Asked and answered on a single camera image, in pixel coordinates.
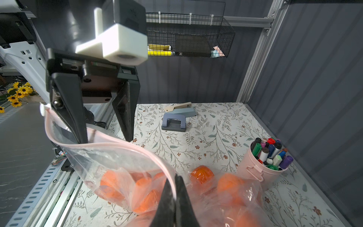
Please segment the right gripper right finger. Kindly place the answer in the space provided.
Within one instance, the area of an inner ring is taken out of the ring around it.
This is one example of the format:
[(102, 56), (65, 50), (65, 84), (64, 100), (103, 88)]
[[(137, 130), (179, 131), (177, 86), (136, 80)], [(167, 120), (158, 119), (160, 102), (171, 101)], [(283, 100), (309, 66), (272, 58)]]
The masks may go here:
[(187, 188), (181, 176), (175, 176), (176, 202), (175, 202), (175, 226), (176, 227), (200, 227)]

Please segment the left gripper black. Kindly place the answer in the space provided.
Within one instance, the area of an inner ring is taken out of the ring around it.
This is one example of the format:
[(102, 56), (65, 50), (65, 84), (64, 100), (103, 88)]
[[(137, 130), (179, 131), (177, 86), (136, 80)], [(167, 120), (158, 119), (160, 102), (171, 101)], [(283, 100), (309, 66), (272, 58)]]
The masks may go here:
[(52, 108), (78, 144), (88, 143), (83, 103), (107, 103), (115, 96), (112, 106), (120, 128), (125, 140), (133, 141), (140, 94), (136, 67), (48, 48), (46, 89)]

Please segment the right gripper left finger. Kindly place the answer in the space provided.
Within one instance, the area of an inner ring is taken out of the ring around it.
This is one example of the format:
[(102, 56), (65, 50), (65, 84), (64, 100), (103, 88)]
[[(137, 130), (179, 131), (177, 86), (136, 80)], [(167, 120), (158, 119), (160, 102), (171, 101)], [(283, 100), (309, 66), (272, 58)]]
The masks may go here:
[(166, 180), (161, 199), (150, 227), (173, 227), (175, 225), (175, 199), (172, 187)]

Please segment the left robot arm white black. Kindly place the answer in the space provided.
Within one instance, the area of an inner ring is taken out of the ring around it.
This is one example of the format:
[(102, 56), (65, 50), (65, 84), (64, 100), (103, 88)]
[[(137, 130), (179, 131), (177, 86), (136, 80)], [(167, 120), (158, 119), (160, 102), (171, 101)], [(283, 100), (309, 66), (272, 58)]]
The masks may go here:
[(29, 81), (88, 143), (85, 104), (111, 103), (126, 141), (134, 137), (147, 60), (145, 7), (136, 1), (1, 1), (1, 58)]

